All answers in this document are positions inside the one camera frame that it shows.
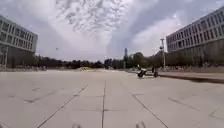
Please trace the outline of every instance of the scooter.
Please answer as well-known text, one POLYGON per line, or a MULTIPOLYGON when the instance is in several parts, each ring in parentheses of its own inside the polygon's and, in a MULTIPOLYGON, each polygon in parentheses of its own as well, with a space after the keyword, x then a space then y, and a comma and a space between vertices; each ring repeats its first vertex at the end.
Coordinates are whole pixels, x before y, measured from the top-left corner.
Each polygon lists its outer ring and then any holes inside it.
POLYGON ((154 76, 155 78, 159 76, 158 70, 155 69, 152 73, 148 73, 149 71, 147 69, 140 69, 140 72, 137 73, 137 76, 139 78, 142 78, 143 76, 154 76))

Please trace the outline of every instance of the stone pavement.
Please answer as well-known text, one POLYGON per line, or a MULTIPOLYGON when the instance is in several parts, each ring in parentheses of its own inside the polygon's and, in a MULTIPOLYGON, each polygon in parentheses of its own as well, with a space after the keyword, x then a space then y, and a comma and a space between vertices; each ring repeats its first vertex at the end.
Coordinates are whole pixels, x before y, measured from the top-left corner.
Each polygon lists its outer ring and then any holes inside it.
POLYGON ((224 73, 160 72, 161 77, 224 84, 224 73))
POLYGON ((0 73, 3 128, 223 128, 224 86, 125 72, 0 73))

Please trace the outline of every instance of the sky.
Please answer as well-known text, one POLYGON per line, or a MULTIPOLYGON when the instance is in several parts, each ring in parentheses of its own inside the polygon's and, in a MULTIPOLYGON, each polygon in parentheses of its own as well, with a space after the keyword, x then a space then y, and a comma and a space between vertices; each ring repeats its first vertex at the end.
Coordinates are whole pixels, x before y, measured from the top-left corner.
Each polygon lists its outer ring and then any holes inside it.
POLYGON ((161 38, 224 0, 0 0, 0 15, 38 34, 36 54, 104 60, 155 54, 161 38))

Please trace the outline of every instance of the modern building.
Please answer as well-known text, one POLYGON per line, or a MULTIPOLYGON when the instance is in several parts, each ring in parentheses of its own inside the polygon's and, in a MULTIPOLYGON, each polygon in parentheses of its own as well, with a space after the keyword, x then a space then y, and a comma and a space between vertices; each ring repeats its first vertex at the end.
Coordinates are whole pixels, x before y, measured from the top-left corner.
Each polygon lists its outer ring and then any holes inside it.
POLYGON ((0 15, 0 64, 30 63, 36 52, 38 35, 0 15))
POLYGON ((182 51, 193 62, 223 59, 224 7, 174 32, 166 40, 169 53, 182 51))

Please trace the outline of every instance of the lamp post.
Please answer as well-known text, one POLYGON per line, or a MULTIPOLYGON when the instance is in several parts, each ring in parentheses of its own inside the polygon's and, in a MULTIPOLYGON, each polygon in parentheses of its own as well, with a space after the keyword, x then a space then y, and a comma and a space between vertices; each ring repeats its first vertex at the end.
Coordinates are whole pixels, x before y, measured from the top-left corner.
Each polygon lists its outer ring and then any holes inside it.
POLYGON ((160 47, 160 49, 163 52, 163 70, 165 70, 166 68, 166 58, 165 58, 165 47, 164 47, 164 39, 160 39, 162 41, 162 46, 160 47))

